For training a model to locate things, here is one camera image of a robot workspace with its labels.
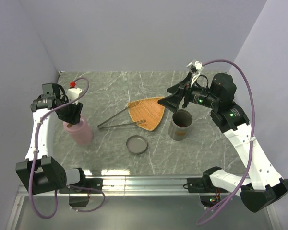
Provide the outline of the grey round lid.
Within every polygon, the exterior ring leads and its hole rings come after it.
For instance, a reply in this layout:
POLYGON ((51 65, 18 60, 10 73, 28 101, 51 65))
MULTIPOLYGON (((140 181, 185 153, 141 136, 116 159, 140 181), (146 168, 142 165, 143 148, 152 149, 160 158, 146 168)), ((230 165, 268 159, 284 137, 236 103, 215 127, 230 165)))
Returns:
POLYGON ((140 135, 133 135, 126 141, 127 150, 132 154, 142 154, 148 147, 147 140, 140 135))

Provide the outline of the metal tongs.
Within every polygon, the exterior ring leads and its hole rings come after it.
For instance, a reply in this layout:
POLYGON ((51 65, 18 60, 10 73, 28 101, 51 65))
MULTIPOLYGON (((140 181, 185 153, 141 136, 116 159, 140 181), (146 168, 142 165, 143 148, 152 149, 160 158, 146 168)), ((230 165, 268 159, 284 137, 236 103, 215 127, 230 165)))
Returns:
POLYGON ((125 108, 123 108, 122 110, 120 110, 119 112, 117 112, 116 114, 114 114, 113 116, 105 120, 104 122, 97 125, 97 128, 107 129, 107 128, 114 128, 114 127, 121 127, 121 126, 139 125, 139 124, 145 123, 146 122, 145 119, 139 119, 139 118, 135 120, 132 120, 131 118, 126 118, 126 117, 124 117, 123 119, 118 119, 118 116, 120 116, 122 113, 128 112, 130 109, 135 108, 135 106, 139 104, 140 104, 139 101, 128 103, 125 108))

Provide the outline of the tall pink cup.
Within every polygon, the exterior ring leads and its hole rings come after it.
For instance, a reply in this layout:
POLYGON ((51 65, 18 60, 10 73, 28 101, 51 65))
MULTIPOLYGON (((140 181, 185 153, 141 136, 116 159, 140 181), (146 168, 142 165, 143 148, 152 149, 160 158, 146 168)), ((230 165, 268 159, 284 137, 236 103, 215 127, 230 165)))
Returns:
POLYGON ((85 116, 81 116, 80 122, 75 125, 63 122, 63 127, 78 145, 86 145, 93 139, 93 131, 85 116))

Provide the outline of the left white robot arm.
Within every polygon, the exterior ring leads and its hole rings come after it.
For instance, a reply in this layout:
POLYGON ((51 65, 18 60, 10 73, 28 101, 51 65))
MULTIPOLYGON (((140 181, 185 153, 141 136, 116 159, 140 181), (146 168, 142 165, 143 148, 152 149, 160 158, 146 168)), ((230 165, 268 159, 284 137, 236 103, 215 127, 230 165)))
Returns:
POLYGON ((64 169, 53 158, 53 143, 58 120, 80 124, 83 104, 79 99, 86 91, 77 88, 75 83, 68 90, 57 83, 46 83, 42 90, 30 105, 33 115, 31 143, 25 160, 16 164, 16 173, 31 195, 61 190, 69 185, 81 193, 88 182, 83 170, 64 169))

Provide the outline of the pink round lid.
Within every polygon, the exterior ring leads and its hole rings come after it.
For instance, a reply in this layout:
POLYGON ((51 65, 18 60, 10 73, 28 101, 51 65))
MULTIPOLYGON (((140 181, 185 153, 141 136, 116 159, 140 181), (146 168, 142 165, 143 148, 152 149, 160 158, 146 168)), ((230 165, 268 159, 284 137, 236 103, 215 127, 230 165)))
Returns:
POLYGON ((87 127, 87 119, 85 116, 81 116, 80 122, 76 125, 63 122, 64 130, 69 134, 78 134, 85 130, 87 127))

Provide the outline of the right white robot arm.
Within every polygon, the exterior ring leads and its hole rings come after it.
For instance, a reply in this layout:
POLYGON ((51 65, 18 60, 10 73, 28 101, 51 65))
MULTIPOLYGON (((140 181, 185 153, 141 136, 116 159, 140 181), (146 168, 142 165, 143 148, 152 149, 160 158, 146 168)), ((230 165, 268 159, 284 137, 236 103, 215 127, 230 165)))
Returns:
POLYGON ((180 83, 167 89, 169 96, 158 104, 178 114, 180 102, 211 109, 210 116, 221 133, 230 141, 244 165, 251 160, 245 179, 237 196, 251 212, 257 212, 288 193, 288 179, 284 179, 272 166, 255 137, 251 136, 251 124, 244 110, 234 100, 237 87, 232 76, 216 74, 210 85, 191 85, 191 74, 180 83))

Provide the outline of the tall grey container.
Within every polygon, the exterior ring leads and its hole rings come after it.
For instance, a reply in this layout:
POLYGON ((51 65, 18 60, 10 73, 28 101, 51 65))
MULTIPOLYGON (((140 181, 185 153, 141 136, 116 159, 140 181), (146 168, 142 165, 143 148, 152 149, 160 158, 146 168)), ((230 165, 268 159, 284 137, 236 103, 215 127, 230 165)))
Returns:
POLYGON ((184 109, 179 109, 172 115, 168 129, 168 135, 175 141, 184 140, 191 128, 193 117, 190 112, 184 109))

